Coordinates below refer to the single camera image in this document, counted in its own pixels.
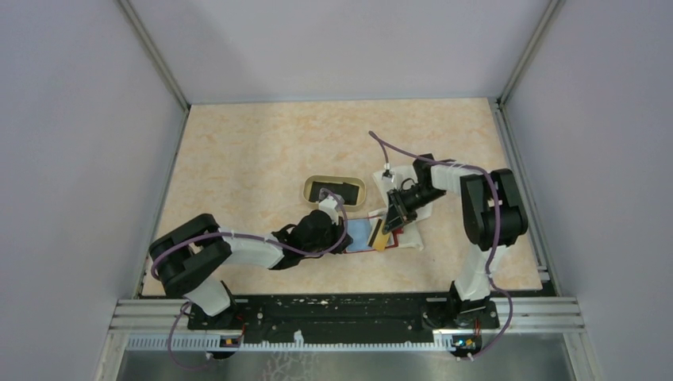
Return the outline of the red leather card holder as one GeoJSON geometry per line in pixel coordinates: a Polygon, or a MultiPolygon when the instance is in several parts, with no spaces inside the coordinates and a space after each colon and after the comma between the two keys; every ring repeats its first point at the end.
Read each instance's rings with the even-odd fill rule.
{"type": "MultiPolygon", "coordinates": [[[[374,252],[376,248],[374,244],[373,234],[380,216],[371,215],[365,218],[352,219],[348,222],[348,235],[352,238],[352,243],[344,250],[345,253],[361,253],[374,252]]],[[[407,229],[401,228],[393,231],[388,237],[383,251],[394,248],[414,248],[417,250],[424,249],[423,240],[417,230],[416,225],[408,225],[407,229]]]]}

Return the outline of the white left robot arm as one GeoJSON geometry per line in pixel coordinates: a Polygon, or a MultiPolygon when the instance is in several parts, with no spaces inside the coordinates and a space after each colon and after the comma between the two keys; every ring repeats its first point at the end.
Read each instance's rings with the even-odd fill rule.
{"type": "Polygon", "coordinates": [[[252,265],[280,271],[303,260],[341,254],[352,243],[348,219],[313,210],[297,224],[266,236],[222,229],[211,214],[200,214],[148,247],[151,275],[169,298],[185,298],[220,329],[232,326],[238,308],[224,282],[214,277],[223,265],[252,265]]]}

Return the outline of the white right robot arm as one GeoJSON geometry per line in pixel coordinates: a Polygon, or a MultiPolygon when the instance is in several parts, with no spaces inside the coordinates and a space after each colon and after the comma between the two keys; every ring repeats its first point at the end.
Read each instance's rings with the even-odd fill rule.
{"type": "Polygon", "coordinates": [[[431,154],[417,157],[412,168],[415,176],[410,187],[399,184],[385,192],[383,232],[415,222],[421,208],[447,193],[460,197],[471,252],[452,282],[447,316],[453,325],[467,327],[486,309],[495,265],[528,230],[514,173],[509,168],[488,172],[453,160],[435,160],[431,154]]]}

